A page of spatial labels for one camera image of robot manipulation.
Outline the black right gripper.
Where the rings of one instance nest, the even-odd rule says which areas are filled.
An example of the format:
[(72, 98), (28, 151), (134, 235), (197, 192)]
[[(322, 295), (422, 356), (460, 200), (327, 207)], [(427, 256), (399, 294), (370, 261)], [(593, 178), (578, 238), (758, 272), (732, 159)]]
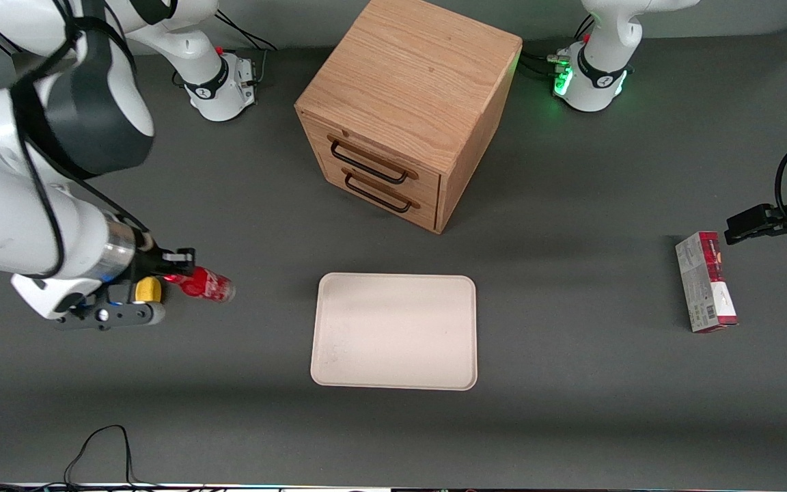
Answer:
[[(119, 287), (123, 290), (125, 304), (161, 303), (163, 287), (154, 273), (157, 252), (155, 240), (149, 232), (138, 232), (135, 236), (135, 251), (131, 262), (119, 276)], [(194, 248), (176, 250), (160, 249), (162, 269), (194, 269)]]

